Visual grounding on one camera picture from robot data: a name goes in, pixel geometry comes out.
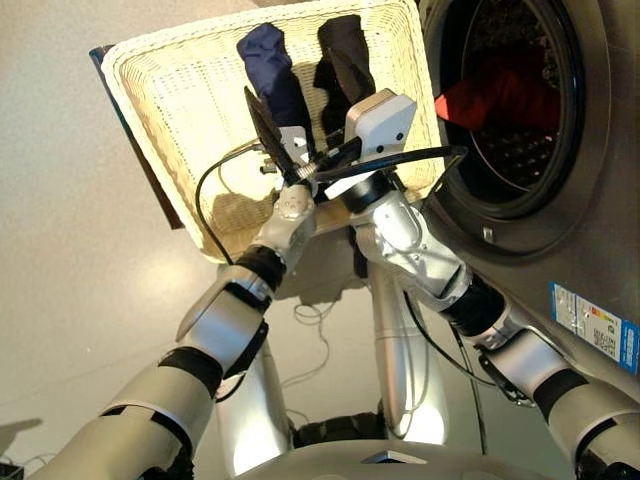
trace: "red cloth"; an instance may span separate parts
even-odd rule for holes
[[[471,131],[485,125],[556,130],[560,93],[541,76],[543,55],[542,48],[516,53],[512,47],[479,59],[472,74],[436,98],[438,116]]]

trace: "sticker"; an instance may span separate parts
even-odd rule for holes
[[[550,282],[551,318],[636,374],[640,327]]]

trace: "front-loading washing machine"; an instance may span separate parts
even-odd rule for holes
[[[640,400],[635,0],[422,0],[434,95],[478,55],[544,52],[554,131],[441,121],[470,154],[429,222],[586,373]]]

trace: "wicker basket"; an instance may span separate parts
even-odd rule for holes
[[[193,241],[211,260],[221,256],[195,211],[195,187],[203,171],[227,151],[255,138],[243,86],[250,85],[236,43],[271,22],[285,32],[286,49],[313,122],[319,148],[324,90],[313,87],[321,57],[318,28],[328,19],[358,14],[378,89],[417,101],[407,149],[439,144],[431,84],[413,0],[329,0],[277,6],[198,21],[122,42],[102,70],[163,189]],[[232,256],[240,254],[271,214],[272,175],[263,175],[262,154],[248,153],[211,175],[203,187],[205,217]],[[411,200],[424,197],[442,161],[402,165]],[[343,225],[338,202],[319,210],[320,230]]]

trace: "dark cloth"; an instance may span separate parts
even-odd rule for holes
[[[237,49],[247,76],[274,123],[278,127],[303,127],[309,153],[315,153],[309,110],[300,82],[291,71],[284,33],[270,23],[263,23],[245,35]]]
[[[435,101],[440,118],[471,131],[485,125],[554,131],[560,93],[542,78],[544,50],[519,46],[483,55]]]
[[[332,18],[318,30],[322,59],[316,67],[313,86],[327,91],[328,103],[322,111],[322,128],[329,147],[339,145],[349,108],[376,92],[369,72],[369,49],[358,15]]]

